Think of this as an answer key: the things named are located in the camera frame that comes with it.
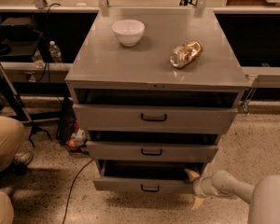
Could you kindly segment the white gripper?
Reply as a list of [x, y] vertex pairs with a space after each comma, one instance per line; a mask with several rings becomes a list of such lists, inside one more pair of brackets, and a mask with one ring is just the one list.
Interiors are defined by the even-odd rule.
[[193, 182], [193, 191], [198, 196], [193, 197], [191, 204], [192, 210], [197, 210], [204, 201], [204, 198], [209, 196], [214, 196], [216, 194], [216, 189], [213, 187], [211, 177], [200, 177], [198, 173], [193, 170], [185, 169], [189, 180]]

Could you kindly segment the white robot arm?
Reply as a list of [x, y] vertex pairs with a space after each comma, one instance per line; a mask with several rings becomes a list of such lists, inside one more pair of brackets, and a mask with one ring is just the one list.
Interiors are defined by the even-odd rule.
[[237, 197], [249, 205], [247, 224], [280, 224], [280, 175], [266, 175], [253, 186], [224, 170], [206, 177], [185, 172], [193, 184], [193, 210], [208, 197]]

